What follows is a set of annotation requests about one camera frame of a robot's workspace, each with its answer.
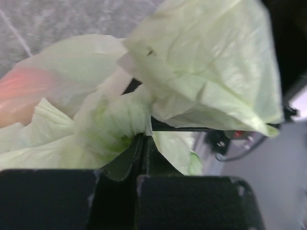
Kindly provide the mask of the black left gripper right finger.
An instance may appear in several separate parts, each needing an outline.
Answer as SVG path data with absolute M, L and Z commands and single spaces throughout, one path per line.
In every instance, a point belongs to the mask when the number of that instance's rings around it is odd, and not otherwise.
M 145 139 L 144 170 L 137 179 L 139 230 L 263 230 L 251 186 L 234 176 L 181 175 Z

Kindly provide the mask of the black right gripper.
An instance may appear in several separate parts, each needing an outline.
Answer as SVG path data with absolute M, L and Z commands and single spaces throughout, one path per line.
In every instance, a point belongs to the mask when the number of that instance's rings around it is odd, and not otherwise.
M 281 74 L 284 122 L 306 119 L 299 105 L 307 90 L 307 2 L 305 0 L 265 0 Z M 208 144 L 218 161 L 237 161 L 249 155 L 267 137 L 247 131 L 211 131 Z

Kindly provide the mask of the light green plastic bag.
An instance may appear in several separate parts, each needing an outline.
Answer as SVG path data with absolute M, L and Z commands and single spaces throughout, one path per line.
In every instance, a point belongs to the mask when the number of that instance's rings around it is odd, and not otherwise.
M 184 175 L 202 162 L 169 126 L 278 135 L 280 74 L 259 0 L 167 0 L 128 38 L 87 34 L 17 63 L 0 81 L 0 168 L 96 169 L 152 136 Z

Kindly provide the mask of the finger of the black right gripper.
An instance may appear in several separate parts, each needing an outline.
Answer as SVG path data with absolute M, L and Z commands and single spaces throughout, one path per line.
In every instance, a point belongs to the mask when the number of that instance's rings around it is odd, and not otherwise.
M 127 94 L 127 93 L 135 91 L 139 85 L 141 85 L 141 83 L 133 78 L 132 80 L 130 80 L 123 94 Z M 153 131 L 188 131 L 188 132 L 213 131 L 213 129 L 205 128 L 205 127 L 178 127 L 178 128 L 175 128 L 164 122 L 156 120 L 154 117 L 151 117 L 151 123 L 152 123 Z

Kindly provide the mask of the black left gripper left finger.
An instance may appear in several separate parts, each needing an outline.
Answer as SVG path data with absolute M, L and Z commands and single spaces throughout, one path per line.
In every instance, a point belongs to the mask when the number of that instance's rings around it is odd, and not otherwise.
M 0 173 L 3 230 L 131 230 L 142 137 L 102 169 Z

